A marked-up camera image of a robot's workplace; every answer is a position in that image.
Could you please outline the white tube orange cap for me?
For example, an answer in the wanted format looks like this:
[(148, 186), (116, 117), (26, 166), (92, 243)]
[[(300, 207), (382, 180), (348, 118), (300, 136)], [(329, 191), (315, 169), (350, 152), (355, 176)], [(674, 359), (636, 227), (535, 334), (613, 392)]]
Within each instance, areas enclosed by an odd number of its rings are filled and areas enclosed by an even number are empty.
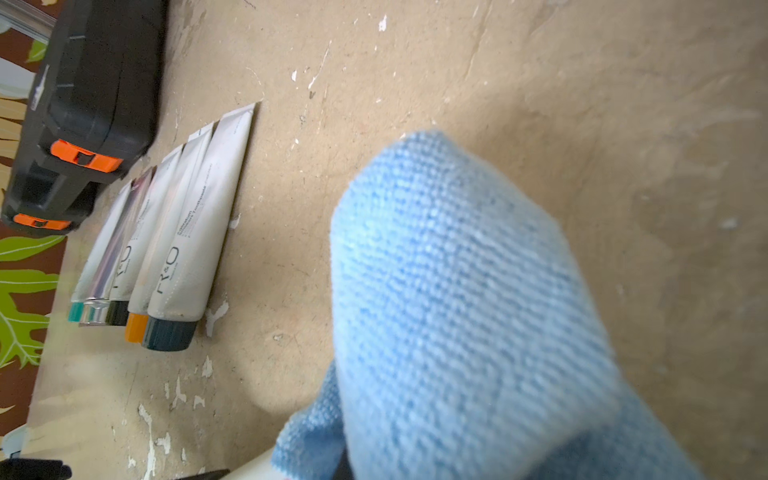
[(192, 174), (207, 151), (214, 123), (202, 127), (188, 137), (176, 155), (177, 161), (171, 173), (166, 174), (163, 195), (160, 196), (160, 178), (153, 183), (151, 195), (155, 210), (153, 219), (146, 215), (142, 234), (148, 241), (141, 269), (138, 272), (128, 303), (128, 321), (125, 327), (127, 342), (140, 344), (148, 324), (148, 307), (162, 268), (162, 258), (167, 254), (178, 223), (181, 208), (189, 188)]

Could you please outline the blue microfiber cloth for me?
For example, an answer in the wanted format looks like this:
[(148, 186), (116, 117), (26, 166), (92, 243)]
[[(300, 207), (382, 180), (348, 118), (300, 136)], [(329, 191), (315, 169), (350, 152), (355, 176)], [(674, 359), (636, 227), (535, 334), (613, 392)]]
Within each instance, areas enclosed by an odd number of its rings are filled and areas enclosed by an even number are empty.
[(624, 379), (558, 224), (438, 131), (383, 150), (330, 229), (334, 357), (291, 479), (697, 479)]

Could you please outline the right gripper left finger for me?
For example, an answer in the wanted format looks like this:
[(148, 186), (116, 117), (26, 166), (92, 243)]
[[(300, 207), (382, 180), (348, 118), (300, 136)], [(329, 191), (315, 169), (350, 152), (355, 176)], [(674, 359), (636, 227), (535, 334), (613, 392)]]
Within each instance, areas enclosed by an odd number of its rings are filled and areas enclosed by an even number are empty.
[(60, 460), (11, 458), (0, 463), (1, 480), (68, 480), (71, 468)]

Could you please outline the white tube teal cap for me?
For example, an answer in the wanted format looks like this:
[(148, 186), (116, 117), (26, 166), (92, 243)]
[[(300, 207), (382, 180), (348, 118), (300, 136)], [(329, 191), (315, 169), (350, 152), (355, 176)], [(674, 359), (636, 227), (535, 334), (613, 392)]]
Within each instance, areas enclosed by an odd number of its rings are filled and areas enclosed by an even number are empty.
[(131, 184), (128, 183), (120, 190), (110, 208), (109, 214), (106, 217), (106, 220), (102, 225), (98, 236), (96, 237), (93, 248), (89, 253), (87, 261), (85, 262), (83, 271), (78, 279), (70, 300), (70, 308), (67, 317), (67, 320), (70, 323), (80, 322), (85, 306), (85, 301), (88, 298), (93, 278), (96, 275), (99, 264), (104, 256), (104, 252), (106, 251), (109, 241), (113, 236), (114, 230), (123, 212), (125, 203), (130, 193), (130, 189)]

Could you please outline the white tube grey cap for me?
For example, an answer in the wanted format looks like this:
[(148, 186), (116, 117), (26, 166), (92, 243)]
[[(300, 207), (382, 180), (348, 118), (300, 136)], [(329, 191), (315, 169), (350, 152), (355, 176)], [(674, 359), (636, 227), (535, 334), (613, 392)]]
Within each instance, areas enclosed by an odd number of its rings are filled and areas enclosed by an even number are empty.
[(205, 314), (255, 113), (251, 103), (219, 120), (192, 177), (148, 306), (146, 349), (187, 349)]

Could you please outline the white tube black cap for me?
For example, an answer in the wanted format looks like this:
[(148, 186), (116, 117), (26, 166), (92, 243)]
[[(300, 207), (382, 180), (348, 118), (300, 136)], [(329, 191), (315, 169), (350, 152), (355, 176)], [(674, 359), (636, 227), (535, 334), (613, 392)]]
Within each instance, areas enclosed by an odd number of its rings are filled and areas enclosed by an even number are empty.
[(125, 326), (127, 324), (129, 300), (154, 232), (154, 224), (160, 213), (161, 203), (168, 191), (182, 149), (182, 146), (176, 147), (154, 169), (154, 174), (137, 212), (133, 227), (126, 233), (109, 297), (110, 304), (106, 319), (109, 326)]

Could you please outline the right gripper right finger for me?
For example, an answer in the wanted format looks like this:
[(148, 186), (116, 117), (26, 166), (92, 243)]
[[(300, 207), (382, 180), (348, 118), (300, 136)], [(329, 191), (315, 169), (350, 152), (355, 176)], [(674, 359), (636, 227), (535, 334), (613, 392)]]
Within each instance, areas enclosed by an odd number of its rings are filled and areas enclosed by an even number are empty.
[(197, 473), (195, 475), (180, 477), (176, 480), (222, 480), (230, 473), (229, 469), (219, 469), (210, 472)]

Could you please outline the white tube pink cap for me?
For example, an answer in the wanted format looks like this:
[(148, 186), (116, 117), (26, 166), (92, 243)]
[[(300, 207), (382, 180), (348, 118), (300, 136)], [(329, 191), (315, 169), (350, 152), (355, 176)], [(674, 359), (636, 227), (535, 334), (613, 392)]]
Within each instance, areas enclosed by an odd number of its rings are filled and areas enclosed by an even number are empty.
[(273, 448), (265, 451), (263, 454), (222, 477), (222, 480), (286, 480), (287, 477), (271, 464), (273, 453)]

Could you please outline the silver purple toothpaste tube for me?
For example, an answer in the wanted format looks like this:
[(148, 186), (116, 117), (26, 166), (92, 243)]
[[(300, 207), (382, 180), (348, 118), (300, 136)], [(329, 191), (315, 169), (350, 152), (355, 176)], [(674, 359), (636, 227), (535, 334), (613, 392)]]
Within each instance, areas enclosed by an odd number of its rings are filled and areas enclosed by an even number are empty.
[(98, 271), (94, 274), (90, 293), (84, 301), (83, 312), (79, 318), (81, 326), (107, 324), (109, 307), (111, 305), (111, 290), (117, 265), (120, 262), (120, 256), (124, 248), (126, 232), (135, 222), (137, 211), (152, 183), (154, 174), (155, 168), (151, 167), (141, 176), (134, 179), (130, 185), (127, 198), (123, 204), (123, 210), (102, 256)]

